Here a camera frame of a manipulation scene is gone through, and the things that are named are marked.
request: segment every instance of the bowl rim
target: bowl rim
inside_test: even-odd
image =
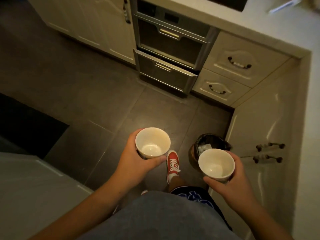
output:
[[[159,130],[159,131],[165,133],[165,134],[167,135],[168,139],[169,139],[169,147],[168,147],[168,149],[165,151],[165,153],[166,153],[167,151],[169,151],[169,149],[170,149],[170,147],[171,147],[171,139],[170,139],[170,136],[168,135],[168,133],[165,132],[164,130],[160,129],[160,128],[157,128],[157,127],[147,127],[147,128],[144,128],[144,129],[140,130],[140,131],[138,132],[138,134],[136,135],[136,138],[135,138],[135,140],[134,140],[134,141],[135,141],[135,144],[136,144],[136,148],[138,149],[138,151],[139,151],[140,153],[142,153],[142,151],[141,151],[141,148],[139,148],[139,147],[137,146],[137,137],[138,137],[138,135],[139,135],[142,131],[144,131],[144,130],[146,130],[146,129],[156,129],[156,130]],[[148,154],[145,154],[145,153],[142,153],[142,154],[147,155],[147,156],[150,156],[150,157],[158,157],[158,156],[163,155],[164,153],[159,154],[159,155],[148,155]]]
[[[218,149],[218,148],[211,148],[211,149],[205,150],[203,153],[205,153],[206,151],[209,151],[209,150],[220,150],[220,151],[223,151],[223,152],[227,153],[225,150]],[[201,155],[199,156],[198,166],[199,166],[199,168],[201,169],[201,171],[202,171],[205,175],[207,175],[208,177],[210,177],[210,178],[214,178],[214,179],[224,179],[224,178],[230,177],[230,176],[234,173],[234,171],[235,171],[235,169],[236,169],[236,163],[235,163],[233,157],[232,157],[229,153],[227,153],[227,154],[229,155],[229,158],[232,159],[232,171],[231,171],[231,173],[229,173],[229,174],[227,174],[227,175],[225,175],[225,176],[222,176],[222,177],[213,177],[213,176],[210,176],[210,175],[206,174],[206,173],[202,170],[202,168],[201,168],[201,166],[200,166]]]

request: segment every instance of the white shoelace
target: white shoelace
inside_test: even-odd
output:
[[[181,170],[179,170],[179,165],[178,165],[178,160],[177,159],[169,159],[170,162],[170,170],[171,171],[177,171],[180,172]]]

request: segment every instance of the forearm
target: forearm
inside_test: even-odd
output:
[[[128,190],[120,175],[115,173],[103,186],[78,206],[30,238],[30,240],[67,240],[79,237],[103,222]]]
[[[286,230],[258,203],[239,212],[239,215],[250,227],[257,240],[293,240]]]

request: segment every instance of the black cooktop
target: black cooktop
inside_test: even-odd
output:
[[[209,0],[215,3],[219,3],[221,5],[224,5],[226,7],[230,7],[232,9],[238,10],[240,12],[243,11],[245,8],[245,5],[247,3],[247,0]]]

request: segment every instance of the oven door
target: oven door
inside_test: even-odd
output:
[[[142,51],[133,50],[138,71],[147,77],[189,94],[197,75]]]
[[[137,15],[134,15],[134,31],[139,48],[193,70],[202,68],[212,47],[211,43]]]

